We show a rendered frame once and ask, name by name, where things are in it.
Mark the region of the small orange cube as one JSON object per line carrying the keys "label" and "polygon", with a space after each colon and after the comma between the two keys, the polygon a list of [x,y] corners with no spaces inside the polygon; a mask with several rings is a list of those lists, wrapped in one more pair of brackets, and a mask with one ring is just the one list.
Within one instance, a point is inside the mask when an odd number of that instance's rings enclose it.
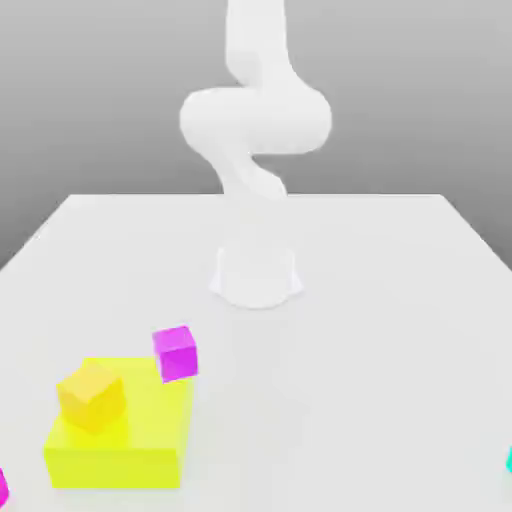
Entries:
{"label": "small orange cube", "polygon": [[56,389],[63,417],[88,433],[103,431],[126,407],[122,377],[96,360],[85,360]]}

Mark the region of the large yellow box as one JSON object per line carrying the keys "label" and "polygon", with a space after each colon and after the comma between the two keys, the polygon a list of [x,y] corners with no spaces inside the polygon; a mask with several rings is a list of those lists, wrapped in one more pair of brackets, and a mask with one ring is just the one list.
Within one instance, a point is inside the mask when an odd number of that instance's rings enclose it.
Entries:
{"label": "large yellow box", "polygon": [[96,434],[71,424],[60,409],[43,446],[52,486],[179,487],[192,411],[193,379],[163,383],[156,362],[149,357],[85,360],[96,360],[122,377],[126,407],[116,421]]}

